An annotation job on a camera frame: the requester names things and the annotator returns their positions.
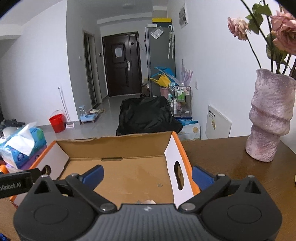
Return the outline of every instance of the black cloth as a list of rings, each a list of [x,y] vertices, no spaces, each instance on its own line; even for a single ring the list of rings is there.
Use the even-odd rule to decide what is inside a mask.
[[[182,124],[175,120],[164,96],[131,98],[122,101],[116,135],[175,131]]]

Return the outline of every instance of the vase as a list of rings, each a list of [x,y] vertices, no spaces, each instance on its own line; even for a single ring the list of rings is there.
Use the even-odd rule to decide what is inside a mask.
[[[246,151],[254,159],[270,162],[280,137],[290,131],[295,103],[295,80],[267,69],[257,70],[249,118],[253,123]]]

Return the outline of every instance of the red bucket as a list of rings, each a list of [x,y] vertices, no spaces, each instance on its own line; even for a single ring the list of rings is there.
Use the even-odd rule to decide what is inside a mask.
[[[57,111],[61,111],[62,114],[52,116]],[[55,112],[51,114],[49,121],[52,125],[52,128],[54,129],[54,132],[59,133],[66,129],[66,123],[64,121],[65,117],[64,112],[62,110],[56,110]]]

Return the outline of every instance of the flower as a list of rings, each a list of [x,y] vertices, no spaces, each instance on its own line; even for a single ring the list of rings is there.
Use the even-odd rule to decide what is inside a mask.
[[[272,31],[276,36],[274,45],[280,50],[296,55],[296,19],[286,10],[271,17]]]
[[[228,28],[234,37],[238,37],[239,40],[247,40],[249,25],[245,20],[240,18],[228,18]]]

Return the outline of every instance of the yellow bag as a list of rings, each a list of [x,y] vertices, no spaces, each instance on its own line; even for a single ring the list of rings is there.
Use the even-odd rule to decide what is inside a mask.
[[[153,79],[153,78],[150,78],[152,81],[154,81],[155,83],[157,83],[159,86],[161,87],[165,87],[167,88],[170,84],[170,79],[165,75],[161,75],[160,74],[160,78],[159,80],[156,80],[156,79]]]

